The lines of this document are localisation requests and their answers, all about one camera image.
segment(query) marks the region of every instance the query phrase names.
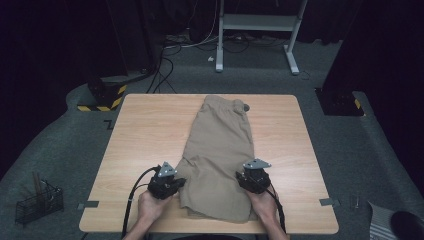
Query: black cable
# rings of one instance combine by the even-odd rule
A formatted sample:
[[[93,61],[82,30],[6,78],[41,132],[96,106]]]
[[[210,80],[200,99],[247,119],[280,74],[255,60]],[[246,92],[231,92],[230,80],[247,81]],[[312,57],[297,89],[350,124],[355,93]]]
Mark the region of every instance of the black cable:
[[[121,234],[121,239],[123,239],[125,237],[125,235],[127,234],[127,226],[128,226],[128,218],[130,216],[130,210],[131,210],[131,203],[133,201],[133,197],[134,197],[134,193],[135,190],[137,189],[137,185],[140,182],[140,180],[144,177],[144,175],[146,175],[148,172],[150,171],[159,171],[160,170],[160,166],[157,167],[152,167],[149,168],[148,170],[146,170],[143,174],[141,174],[141,176],[137,179],[137,181],[135,182],[130,195],[128,197],[128,202],[127,202],[127,209],[125,210],[125,217],[124,217],[124,224],[122,226],[122,234]]]
[[[213,46],[213,48],[211,48],[211,49],[204,49],[204,48],[201,48],[200,46],[202,46],[202,45],[212,45]],[[216,43],[215,44],[202,44],[202,45],[199,45],[199,46],[195,46],[197,49],[199,49],[199,50],[202,50],[202,51],[208,51],[208,52],[210,52],[210,51],[215,51],[216,50],[216,48],[217,48],[217,45],[216,45]]]
[[[85,237],[87,237],[88,233],[84,233],[84,235],[82,236],[81,240],[84,240]]]
[[[271,183],[271,187],[272,187],[272,191],[273,191],[274,193],[276,193],[275,188],[274,188],[274,185],[272,185],[272,183]]]
[[[160,70],[160,66],[162,65],[162,57],[163,56],[163,48],[162,48],[162,51],[160,52],[160,60],[159,60],[159,64],[158,64],[158,66],[157,66],[157,68],[156,68],[156,73],[155,73],[155,76],[153,77],[153,79],[152,79],[152,81],[150,82],[150,86],[149,86],[149,88],[147,89],[147,91],[146,91],[146,93],[149,93],[149,91],[150,91],[150,89],[152,88],[152,86],[153,86],[153,83],[155,82],[155,79],[156,79],[156,76],[158,75],[158,73],[159,73],[159,70]]]
[[[193,13],[191,14],[191,17],[190,17],[190,19],[188,20],[188,22],[187,22],[187,28],[190,28],[190,23],[191,23],[191,20],[193,19],[193,17],[194,17],[194,14],[196,13],[196,8],[197,8],[197,3],[199,2],[199,0],[197,0],[196,1],[196,4],[194,4],[194,7],[193,7]]]
[[[158,85],[161,83],[161,81],[162,81],[163,78],[165,78],[165,77],[163,76],[163,74],[161,72],[159,72]]]
[[[165,76],[163,76],[163,74],[161,73],[161,72],[159,72],[159,83],[160,84],[162,84],[163,82],[161,82],[162,81],[162,79],[164,79],[165,78]],[[171,89],[174,91],[174,93],[177,93],[177,92],[175,92],[175,89],[172,87],[172,85],[169,83],[169,81],[168,80],[166,80],[166,79],[164,79],[164,82],[166,82],[170,87],[171,87]]]
[[[144,79],[146,79],[146,78],[148,78],[148,77],[152,76],[152,75],[153,75],[153,72],[154,72],[154,70],[153,70],[152,72],[148,72],[148,73],[146,73],[146,74],[143,74],[143,73],[141,73],[141,72],[140,72],[140,74],[143,74],[142,76],[135,77],[135,78],[133,78],[133,79],[126,80],[126,81],[122,81],[122,82],[117,82],[117,83],[105,83],[105,84],[106,84],[107,86],[128,85],[128,84],[130,84],[130,83],[138,82],[138,81],[144,80]]]
[[[148,183],[146,183],[146,184],[138,185],[138,186],[135,188],[135,190],[139,189],[140,187],[147,186],[147,185],[149,185],[149,184],[148,184]]]
[[[191,44],[192,42],[189,40],[189,39],[187,39],[185,36],[174,36],[174,35],[171,35],[171,37],[174,37],[174,38],[176,38],[176,40],[174,40],[174,39],[170,39],[169,37],[167,37],[166,38],[166,41],[168,41],[168,42],[171,42],[171,43],[176,43],[175,45],[170,45],[170,46],[176,46],[176,45],[178,45],[178,44]]]
[[[311,74],[309,74],[307,71],[305,71],[305,70],[303,70],[302,72],[300,72],[300,73],[306,73],[307,75],[308,75],[308,77],[301,77],[301,79],[302,80],[309,80],[309,78],[311,77]]]
[[[258,38],[255,38],[254,40],[249,40],[250,41],[250,44],[252,44],[252,46],[255,46],[255,47],[272,47],[272,46],[274,46],[273,44],[278,40],[277,38],[274,38],[274,40],[272,40],[271,42],[269,42],[269,43],[255,43],[255,42],[253,42],[253,41],[257,41],[257,40],[259,40]]]
[[[164,60],[167,60],[169,63],[171,63],[171,70],[169,71],[169,73],[164,77],[164,79],[162,79],[162,81],[159,82],[159,84],[155,87],[155,89],[153,90],[153,93],[156,92],[156,90],[160,87],[160,85],[162,85],[163,82],[166,81],[166,79],[169,77],[169,75],[171,75],[171,73],[174,71],[174,63],[169,60],[168,58],[163,58]]]
[[[177,91],[175,91],[175,89],[172,87],[172,85],[168,82],[168,80],[166,81],[166,83],[168,84],[168,86],[172,89],[172,91],[177,94]]]
[[[286,218],[284,216],[283,205],[281,205],[281,203],[278,200],[278,198],[274,198],[274,200],[275,200],[275,204],[277,204],[277,209],[278,209],[278,215],[280,217],[281,228],[284,230],[284,232],[286,232],[286,223],[285,223]]]
[[[266,47],[276,47],[276,46],[279,46],[279,45],[283,45],[283,44],[285,44],[288,40],[286,39],[286,40],[284,40],[284,41],[282,41],[282,42],[279,42],[279,43],[275,43],[276,41],[277,41],[278,39],[277,38],[275,38],[272,42],[270,42],[270,43],[252,43],[251,42],[251,46],[254,46],[254,47],[263,47],[263,48],[266,48]]]
[[[227,38],[227,40],[230,40],[233,43],[234,42],[244,42],[244,43],[247,43],[245,45],[245,47],[243,49],[239,50],[239,51],[233,51],[233,50],[229,50],[228,48],[222,47],[222,49],[224,49],[225,51],[227,51],[229,53],[242,53],[242,52],[246,51],[249,48],[249,46],[250,46],[249,40],[247,40],[246,36],[244,36],[243,34],[241,35],[241,39],[240,40],[237,39],[237,38],[236,38],[236,40],[234,40],[234,38],[231,38],[231,37],[230,38]]]
[[[175,46],[178,46],[178,47],[179,47],[179,48],[178,48],[178,50],[177,50],[176,52],[173,52],[173,53],[170,53],[170,54],[164,54],[163,56],[168,57],[168,56],[175,55],[175,54],[177,54],[177,53],[181,52],[181,49],[183,49],[183,48],[181,47],[181,44],[177,44],[177,45],[175,45]]]

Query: metal bracket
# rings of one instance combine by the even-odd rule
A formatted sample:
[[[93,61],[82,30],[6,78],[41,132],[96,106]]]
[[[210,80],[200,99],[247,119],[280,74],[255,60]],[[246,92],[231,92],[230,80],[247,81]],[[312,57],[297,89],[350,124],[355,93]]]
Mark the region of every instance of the metal bracket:
[[[243,164],[243,167],[246,169],[262,169],[262,168],[268,168],[271,167],[271,164],[256,158],[253,161],[250,161],[248,163]]]
[[[321,203],[321,206],[332,205],[333,208],[340,206],[340,201],[338,199],[324,198],[320,199],[319,202]]]
[[[87,201],[84,203],[78,204],[77,210],[84,210],[85,208],[97,208],[99,206],[99,201]]]
[[[177,170],[175,170],[168,162],[163,162],[162,167],[159,171],[159,177],[168,177],[177,174]]]

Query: gray carpet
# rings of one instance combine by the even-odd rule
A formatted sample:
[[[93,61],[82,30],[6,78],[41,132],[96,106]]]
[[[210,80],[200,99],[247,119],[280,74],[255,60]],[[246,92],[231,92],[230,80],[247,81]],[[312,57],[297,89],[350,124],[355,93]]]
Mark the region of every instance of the gray carpet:
[[[237,51],[240,44],[225,45]],[[293,235],[299,239],[369,239],[370,209],[366,201],[391,210],[407,210],[424,218],[424,201],[387,142],[364,93],[355,92],[364,108],[363,117],[325,116],[314,88],[321,87],[340,44],[323,46],[297,43],[294,54],[302,72],[292,76],[281,45],[250,46],[243,53],[224,53],[224,72],[215,73],[209,62],[215,51],[184,48],[168,56],[174,71],[168,83],[177,93],[291,94],[297,97],[330,197],[340,206],[334,211],[340,230],[334,235]],[[178,49],[169,49],[172,54]],[[166,75],[170,64],[163,61]],[[125,94],[146,92],[151,77],[131,83]],[[104,120],[114,112],[79,112],[76,105],[86,86],[66,97],[68,111],[47,126],[22,152],[0,183],[1,239],[80,239],[82,211],[102,160],[111,130]],[[167,83],[161,93],[173,93]],[[65,210],[25,227],[15,224],[16,201],[34,194],[32,172],[64,189]],[[360,195],[357,211],[349,197]],[[120,233],[92,233],[86,239],[119,239]]]

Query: table leg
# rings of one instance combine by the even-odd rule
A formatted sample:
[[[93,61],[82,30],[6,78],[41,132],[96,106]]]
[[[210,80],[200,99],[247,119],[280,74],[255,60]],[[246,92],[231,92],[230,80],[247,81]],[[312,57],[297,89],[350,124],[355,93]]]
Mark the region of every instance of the table leg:
[[[284,45],[284,53],[286,54],[287,61],[290,65],[290,71],[293,75],[299,75],[299,68],[297,67],[296,60],[293,56],[293,46],[296,42],[296,37],[299,32],[300,24],[302,23],[303,19],[303,13],[305,12],[306,4],[308,3],[308,0],[303,0],[302,4],[300,6],[299,12],[297,14],[296,21],[293,26],[293,31],[290,37],[289,45]]]
[[[222,49],[223,35],[224,35],[224,0],[221,0],[221,7],[219,10],[219,33],[218,33],[218,47],[216,49],[216,71],[222,72],[224,70],[224,51]]]

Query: person's wrist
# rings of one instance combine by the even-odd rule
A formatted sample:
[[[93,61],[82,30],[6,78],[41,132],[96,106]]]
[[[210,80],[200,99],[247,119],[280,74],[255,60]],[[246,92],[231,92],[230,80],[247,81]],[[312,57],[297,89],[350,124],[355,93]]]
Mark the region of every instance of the person's wrist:
[[[154,217],[151,216],[147,216],[147,215],[142,215],[138,218],[136,224],[137,225],[144,225],[144,226],[150,226],[152,225],[154,222],[156,221],[156,219]]]
[[[265,228],[279,226],[280,224],[277,220],[277,217],[274,215],[260,215],[259,219]]]
[[[141,239],[144,234],[149,230],[150,226],[153,224],[153,221],[149,218],[140,217],[134,223],[134,226],[125,236],[125,240]]]

